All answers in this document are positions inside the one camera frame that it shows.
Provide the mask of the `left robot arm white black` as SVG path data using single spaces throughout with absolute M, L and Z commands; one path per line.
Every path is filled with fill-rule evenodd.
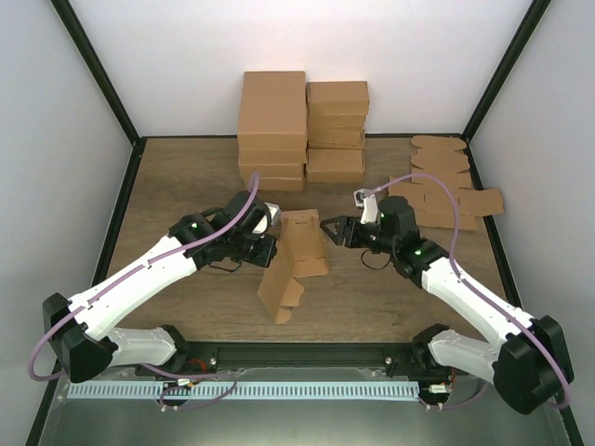
M 111 367 L 142 364 L 182 374 L 191 354 L 178 329 L 124 329 L 119 322 L 169 285 L 224 259 L 267 268 L 276 254 L 268 230 L 280 216 L 278 205 L 240 191 L 224 207 L 182 217 L 147 253 L 95 287 L 48 297 L 48 343 L 70 380 L 83 383 Z

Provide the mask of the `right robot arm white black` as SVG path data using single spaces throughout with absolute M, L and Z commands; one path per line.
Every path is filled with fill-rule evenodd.
M 475 375 L 522 414 L 568 392 L 575 374 L 562 327 L 554 319 L 537 319 L 470 277 L 450 252 L 421 236 L 404 197 L 378 201 L 358 190 L 355 201 L 361 216 L 321 222 L 329 239 L 337 246 L 389 255 L 397 273 L 439 298 L 483 336 L 476 340 L 444 325 L 430 327 L 416 338 L 413 351 L 421 373 L 450 367 Z

